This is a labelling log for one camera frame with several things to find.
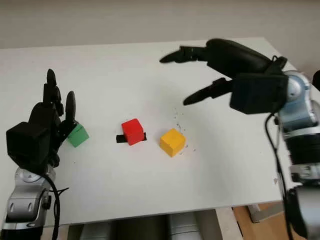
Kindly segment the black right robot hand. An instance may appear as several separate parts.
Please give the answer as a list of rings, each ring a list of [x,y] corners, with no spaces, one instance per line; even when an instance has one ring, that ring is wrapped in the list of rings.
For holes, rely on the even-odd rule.
[[[213,38],[204,47],[181,45],[178,50],[163,56],[160,63],[206,62],[206,65],[220,74],[234,79],[238,74],[264,73],[272,60],[263,54],[232,40]],[[217,98],[232,91],[233,81],[224,77],[198,90],[183,100],[191,105],[206,98]]]

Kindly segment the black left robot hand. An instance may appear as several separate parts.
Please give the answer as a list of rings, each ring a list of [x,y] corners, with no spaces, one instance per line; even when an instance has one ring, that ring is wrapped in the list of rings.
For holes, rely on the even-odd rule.
[[[70,91],[63,105],[56,75],[52,69],[48,69],[46,83],[43,86],[43,100],[33,107],[29,122],[48,129],[50,142],[46,160],[54,168],[60,163],[60,146],[78,124],[75,116],[75,93]]]

